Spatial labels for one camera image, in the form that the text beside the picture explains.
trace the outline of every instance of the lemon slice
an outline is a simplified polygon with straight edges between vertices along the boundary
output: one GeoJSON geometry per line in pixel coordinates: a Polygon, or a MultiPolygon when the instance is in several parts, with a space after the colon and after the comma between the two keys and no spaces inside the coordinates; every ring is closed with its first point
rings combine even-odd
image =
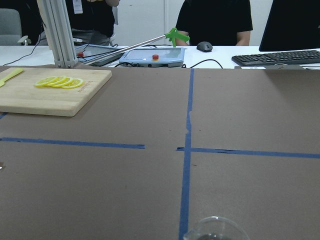
{"type": "Polygon", "coordinates": [[[61,88],[65,85],[68,85],[72,82],[72,77],[65,77],[63,80],[61,80],[59,83],[56,83],[54,85],[50,85],[50,87],[53,88],[61,88]]]}
{"type": "Polygon", "coordinates": [[[62,86],[63,89],[75,89],[77,87],[80,87],[82,84],[84,84],[84,80],[81,78],[70,78],[70,83],[62,86]]]}
{"type": "Polygon", "coordinates": [[[47,84],[50,84],[56,80],[57,76],[48,76],[44,79],[37,81],[34,86],[36,87],[45,87],[47,84]]]}
{"type": "Polygon", "coordinates": [[[54,87],[55,85],[62,84],[66,78],[66,76],[58,76],[54,81],[49,82],[46,87],[54,87]]]}

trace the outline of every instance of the computer mouse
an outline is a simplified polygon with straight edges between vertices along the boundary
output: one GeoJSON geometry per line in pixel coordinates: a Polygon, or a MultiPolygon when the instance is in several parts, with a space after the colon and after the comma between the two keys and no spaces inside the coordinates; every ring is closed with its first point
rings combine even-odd
{"type": "Polygon", "coordinates": [[[211,52],[212,51],[212,44],[208,41],[202,41],[199,42],[199,44],[196,46],[196,49],[198,49],[201,52],[211,52]]]}

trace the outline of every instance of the black t-shirt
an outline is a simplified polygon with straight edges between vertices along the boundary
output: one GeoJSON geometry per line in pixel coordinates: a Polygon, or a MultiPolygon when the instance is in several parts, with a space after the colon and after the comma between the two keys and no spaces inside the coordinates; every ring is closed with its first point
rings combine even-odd
{"type": "Polygon", "coordinates": [[[185,0],[176,28],[189,33],[192,46],[234,46],[237,33],[253,29],[250,0],[185,0]]]}
{"type": "Polygon", "coordinates": [[[81,0],[83,13],[75,14],[73,0],[65,0],[70,26],[78,30],[95,30],[111,37],[114,33],[115,17],[112,7],[105,1],[81,0]]]}
{"type": "Polygon", "coordinates": [[[42,22],[37,0],[0,0],[1,9],[15,9],[19,12],[22,36],[31,39],[31,45],[38,41],[42,32],[42,22]]]}

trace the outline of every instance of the person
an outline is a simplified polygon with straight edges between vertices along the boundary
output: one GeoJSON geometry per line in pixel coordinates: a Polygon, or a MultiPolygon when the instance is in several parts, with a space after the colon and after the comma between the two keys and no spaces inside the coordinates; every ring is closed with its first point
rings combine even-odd
{"type": "MultiPolygon", "coordinates": [[[[248,46],[253,30],[250,0],[185,0],[177,30],[190,37],[191,46],[248,46]]],[[[177,46],[187,46],[176,39],[177,46]]]]}
{"type": "Polygon", "coordinates": [[[35,45],[42,31],[37,0],[0,0],[1,9],[15,9],[19,12],[22,36],[28,36],[29,45],[35,45]]]}
{"type": "MultiPolygon", "coordinates": [[[[94,44],[108,46],[114,34],[113,7],[120,0],[65,0],[72,37],[76,45],[94,44]]],[[[40,45],[47,45],[45,33],[40,36],[40,45]]]]}

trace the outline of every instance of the paper label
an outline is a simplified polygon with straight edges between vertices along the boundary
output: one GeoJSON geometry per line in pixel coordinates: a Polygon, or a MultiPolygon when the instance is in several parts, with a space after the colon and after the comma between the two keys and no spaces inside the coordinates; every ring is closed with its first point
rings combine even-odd
{"type": "Polygon", "coordinates": [[[241,69],[266,69],[264,66],[242,66],[241,69]]]}
{"type": "Polygon", "coordinates": [[[72,2],[73,2],[74,14],[83,14],[84,11],[82,10],[81,0],[72,0],[72,2]]]}

